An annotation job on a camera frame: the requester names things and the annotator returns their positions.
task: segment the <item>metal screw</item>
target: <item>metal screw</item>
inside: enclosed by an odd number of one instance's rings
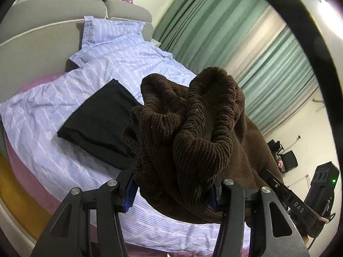
[[[108,186],[115,186],[115,185],[117,185],[117,181],[116,180],[114,180],[114,179],[111,179],[111,180],[109,180],[108,182],[107,182],[107,185]]]
[[[234,184],[234,181],[232,179],[225,179],[224,180],[224,184],[225,185],[233,185]]]
[[[263,193],[270,193],[270,188],[267,186],[262,186],[261,190]]]
[[[76,194],[79,194],[79,193],[80,193],[80,189],[77,188],[77,187],[75,187],[75,188],[73,188],[73,189],[71,190],[71,194],[72,194],[72,195],[76,195]]]

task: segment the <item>brown knit sweater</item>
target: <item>brown knit sweater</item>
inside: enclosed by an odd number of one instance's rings
[[[159,74],[141,84],[144,106],[131,111],[124,142],[137,154],[134,179],[147,202],[162,214],[189,223],[220,223],[206,193],[217,173],[258,189],[268,168],[280,181],[270,150],[244,114],[245,97],[218,67],[198,74],[189,88]]]

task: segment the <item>black cloth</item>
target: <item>black cloth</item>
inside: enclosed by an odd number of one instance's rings
[[[117,80],[111,80],[88,98],[57,133],[92,156],[118,169],[136,162],[136,155],[121,139],[138,101]]]

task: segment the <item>yellow floor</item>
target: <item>yellow floor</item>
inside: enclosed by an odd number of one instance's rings
[[[20,225],[37,240],[51,218],[15,178],[8,160],[0,153],[0,198]]]

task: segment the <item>cable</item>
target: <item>cable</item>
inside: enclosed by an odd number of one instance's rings
[[[307,250],[310,250],[311,246],[313,245],[314,241],[316,240],[316,238],[318,237],[318,235],[312,240],[311,244],[309,245],[309,247],[307,248]]]
[[[287,188],[289,188],[291,185],[294,185],[294,184],[298,183],[299,181],[301,181],[301,180],[303,180],[303,179],[305,179],[305,178],[307,178],[307,177],[308,177],[308,174],[307,174],[306,176],[303,176],[303,177],[300,178],[299,180],[295,181],[294,183],[292,183],[292,184],[290,184],[290,185],[287,185]]]
[[[285,151],[287,151],[287,150],[288,150],[289,148],[291,148],[296,142],[298,142],[298,141],[300,140],[300,138],[301,138],[301,136],[298,135],[296,141],[295,141],[292,145],[290,145],[289,147],[287,147],[286,149],[284,149],[284,150],[283,150],[283,153],[285,153]]]

